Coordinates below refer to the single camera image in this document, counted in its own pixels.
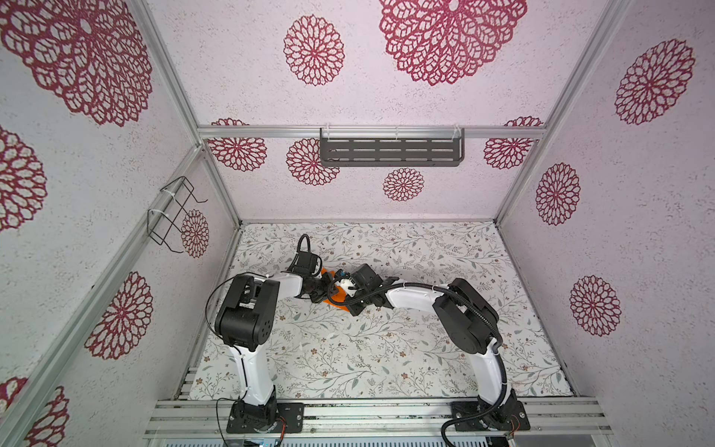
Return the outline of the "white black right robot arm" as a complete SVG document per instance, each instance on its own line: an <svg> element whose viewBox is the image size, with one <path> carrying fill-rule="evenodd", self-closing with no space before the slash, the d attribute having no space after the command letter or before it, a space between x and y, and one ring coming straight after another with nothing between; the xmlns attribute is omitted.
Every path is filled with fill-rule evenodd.
<svg viewBox="0 0 715 447"><path fill-rule="evenodd" d="M485 409L495 412L506 404L511 388L500 354L499 316L466 279L446 285L401 279L364 285L352 278L339 280L338 287L346 292L344 307L374 305L436 315L452 344L468 357Z"/></svg>

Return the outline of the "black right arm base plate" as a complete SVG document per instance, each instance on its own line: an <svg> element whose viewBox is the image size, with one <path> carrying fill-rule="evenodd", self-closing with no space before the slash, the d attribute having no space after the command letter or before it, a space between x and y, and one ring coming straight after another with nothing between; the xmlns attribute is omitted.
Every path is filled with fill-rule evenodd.
<svg viewBox="0 0 715 447"><path fill-rule="evenodd" d="M465 419L469 415L484 412L489 405L482 400L466 400L465 402L452 402L452 418ZM468 431L527 431L531 423L526 415L524 405L519 400L509 399L504 405L497 408L481 419L475 419L455 424L458 432Z"/></svg>

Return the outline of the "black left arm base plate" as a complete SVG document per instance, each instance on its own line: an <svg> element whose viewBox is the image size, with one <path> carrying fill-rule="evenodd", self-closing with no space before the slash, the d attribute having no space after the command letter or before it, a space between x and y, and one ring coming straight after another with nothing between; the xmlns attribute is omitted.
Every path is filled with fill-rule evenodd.
<svg viewBox="0 0 715 447"><path fill-rule="evenodd" d="M303 402L249 405L235 402L225 427L228 434L301 433L305 419Z"/></svg>

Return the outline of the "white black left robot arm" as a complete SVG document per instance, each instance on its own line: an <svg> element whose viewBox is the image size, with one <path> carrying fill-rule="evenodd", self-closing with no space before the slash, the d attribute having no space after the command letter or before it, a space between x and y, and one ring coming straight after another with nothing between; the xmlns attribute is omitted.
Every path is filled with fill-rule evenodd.
<svg viewBox="0 0 715 447"><path fill-rule="evenodd" d="M277 305L292 298L320 302L332 294L333 275L328 272L316 277L283 272L269 278L241 273L229 281L213 330L236 360L245 387L242 402L260 407L275 397L264 345L273 330Z"/></svg>

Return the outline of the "orange square paper sheet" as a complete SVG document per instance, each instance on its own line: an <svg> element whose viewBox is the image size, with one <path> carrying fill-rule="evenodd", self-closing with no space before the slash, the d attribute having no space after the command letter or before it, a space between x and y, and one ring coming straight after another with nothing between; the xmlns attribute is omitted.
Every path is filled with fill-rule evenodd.
<svg viewBox="0 0 715 447"><path fill-rule="evenodd" d="M343 288L343 286L341 285L341 283L344 280L350 279L350 274L346 273L346 271L344 271L342 269L339 269L337 271L329 271L329 270L327 270L327 268L323 267L320 275L332 275L333 279L334 279L335 295L333 297L330 297L326 301L333 307L336 307L338 309L348 312L349 309L346 306L346 299L348 298L348 294L347 294L346 290Z"/></svg>

